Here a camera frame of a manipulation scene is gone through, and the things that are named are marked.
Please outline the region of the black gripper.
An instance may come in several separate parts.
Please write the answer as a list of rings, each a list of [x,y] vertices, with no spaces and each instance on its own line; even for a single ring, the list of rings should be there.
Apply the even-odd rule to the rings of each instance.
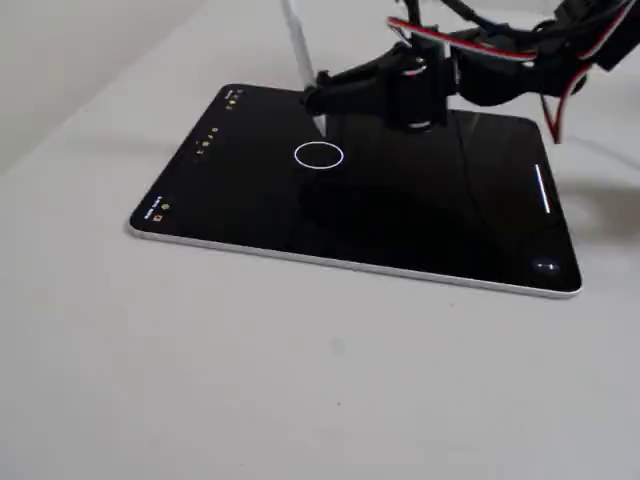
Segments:
[[[384,117],[386,100],[377,88],[338,87],[376,79],[397,69],[408,53],[406,44],[394,44],[384,54],[330,74],[319,71],[318,87],[308,87],[300,97],[313,116],[371,115]],[[533,52],[452,47],[448,59],[447,95],[461,96],[478,106],[497,106],[526,93],[541,91],[541,76]]]

